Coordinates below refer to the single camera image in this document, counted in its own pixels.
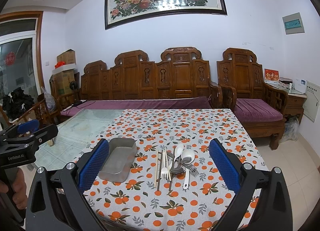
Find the person's left hand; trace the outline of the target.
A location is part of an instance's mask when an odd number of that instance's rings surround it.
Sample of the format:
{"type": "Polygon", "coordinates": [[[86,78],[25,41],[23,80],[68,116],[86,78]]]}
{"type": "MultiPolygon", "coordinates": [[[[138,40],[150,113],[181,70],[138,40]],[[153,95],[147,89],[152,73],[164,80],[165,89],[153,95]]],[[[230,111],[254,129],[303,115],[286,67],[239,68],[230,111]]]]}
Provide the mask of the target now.
{"type": "Polygon", "coordinates": [[[14,195],[12,197],[18,209],[22,210],[27,207],[27,186],[24,180],[23,171],[18,168],[16,178],[12,184],[14,195]]]}

